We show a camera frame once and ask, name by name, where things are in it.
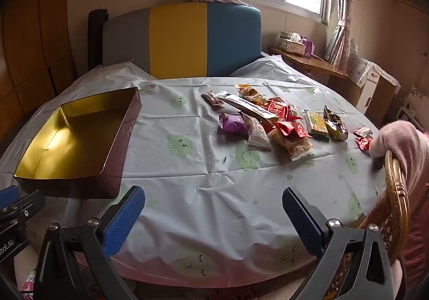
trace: screw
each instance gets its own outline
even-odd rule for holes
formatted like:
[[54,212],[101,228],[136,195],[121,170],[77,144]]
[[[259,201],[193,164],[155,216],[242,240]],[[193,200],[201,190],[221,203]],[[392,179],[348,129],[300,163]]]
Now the screw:
[[48,227],[49,230],[51,231],[55,231],[56,229],[58,229],[58,223],[52,223],[49,225]]
[[369,229],[371,230],[371,231],[373,231],[373,232],[377,232],[379,229],[378,229],[378,226],[376,225],[376,224],[373,224],[373,223],[371,223],[370,225],[369,225]]
[[100,220],[98,218],[91,218],[88,220],[87,225],[91,227],[95,227],[100,223]]
[[329,219],[328,224],[331,227],[340,227],[341,226],[341,223],[338,219]]

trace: tissue box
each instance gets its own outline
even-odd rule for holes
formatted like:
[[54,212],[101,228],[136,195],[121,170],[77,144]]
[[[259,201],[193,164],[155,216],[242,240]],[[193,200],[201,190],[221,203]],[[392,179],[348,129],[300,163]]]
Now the tissue box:
[[117,197],[141,107],[137,87],[59,106],[29,144],[15,179],[26,191],[46,196]]
[[299,55],[304,55],[305,45],[300,42],[293,42],[292,40],[280,40],[280,49],[285,52],[297,53]]

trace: bed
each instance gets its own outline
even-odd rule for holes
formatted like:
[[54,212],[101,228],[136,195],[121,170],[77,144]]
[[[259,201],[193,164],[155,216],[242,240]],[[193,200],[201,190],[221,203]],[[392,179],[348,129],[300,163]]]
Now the bed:
[[[236,7],[234,12],[245,8],[216,4],[218,9],[223,6],[229,11]],[[47,197],[46,208],[28,223],[35,246],[41,245],[51,222],[83,224],[101,216],[132,185],[139,185],[145,190],[145,208],[121,251],[112,257],[122,276],[168,286],[242,286],[292,272],[313,260],[282,209],[280,198],[286,187],[297,186],[325,216],[348,225],[358,225],[375,205],[386,187],[384,172],[373,168],[351,131],[367,126],[377,134],[376,127],[340,95],[292,69],[280,56],[263,55],[260,16],[241,21],[245,30],[235,27],[227,33],[232,38],[240,36],[231,42],[223,37],[210,39],[225,21],[214,20],[216,25],[210,26],[209,8],[211,4],[198,10],[206,11],[206,22],[194,33],[205,31],[206,40],[201,45],[199,39],[198,50],[206,54],[198,57],[196,65],[188,63],[193,61],[194,51],[189,43],[180,41],[181,35],[171,36],[173,42],[181,43],[176,51],[162,50],[159,43],[153,43],[167,37],[152,37],[152,9],[104,23],[94,30],[102,43],[89,46],[102,47],[101,56],[99,52],[92,56],[105,66],[90,70],[39,108],[12,141],[0,161],[0,189],[17,184],[13,172],[21,155],[60,104],[113,89],[139,88],[142,109],[131,135],[119,196],[115,200]],[[162,11],[170,18],[169,11]],[[141,16],[146,16],[147,34],[136,24]],[[176,33],[177,28],[171,26],[178,22],[169,22],[171,33]],[[168,78],[180,72],[180,78]],[[291,162],[276,146],[272,151],[260,151],[248,148],[243,138],[226,137],[217,130],[217,119],[221,111],[235,109],[213,110],[201,93],[226,90],[237,94],[237,83],[249,83],[267,98],[280,96],[300,113],[322,111],[327,105],[342,116],[350,131],[348,140],[314,141],[313,155]],[[184,144],[186,147],[176,150]]]

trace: white plastic sheet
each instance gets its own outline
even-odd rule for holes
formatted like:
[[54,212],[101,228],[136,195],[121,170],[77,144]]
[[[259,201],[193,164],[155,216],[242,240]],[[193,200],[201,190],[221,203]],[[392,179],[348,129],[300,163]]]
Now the white plastic sheet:
[[[145,190],[145,208],[112,257],[124,277],[171,286],[231,287],[270,279],[312,260],[284,213],[282,192],[296,186],[326,217],[356,224],[385,183],[383,171],[372,170],[351,131],[364,125],[377,130],[342,97],[293,70],[280,56],[261,58],[234,75],[149,81],[150,76],[125,63],[90,71],[46,103],[1,159],[0,189],[17,185],[12,174],[21,155],[61,103],[137,86],[142,109],[119,197],[47,197],[45,209],[28,222],[29,238],[40,246],[51,222],[83,224],[138,185]],[[326,104],[342,117],[349,139],[313,140],[314,155],[296,162],[278,147],[250,149],[245,138],[219,133],[219,111],[200,96],[210,90],[237,93],[237,83],[249,83],[267,98],[279,95],[299,112],[321,112]],[[233,110],[228,106],[225,111]]]

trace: headboard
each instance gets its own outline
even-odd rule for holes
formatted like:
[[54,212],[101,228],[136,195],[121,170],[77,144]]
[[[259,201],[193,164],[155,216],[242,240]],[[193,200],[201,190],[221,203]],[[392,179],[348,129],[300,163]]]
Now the headboard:
[[254,7],[192,2],[88,17],[88,68],[133,61],[158,79],[229,76],[261,57]]

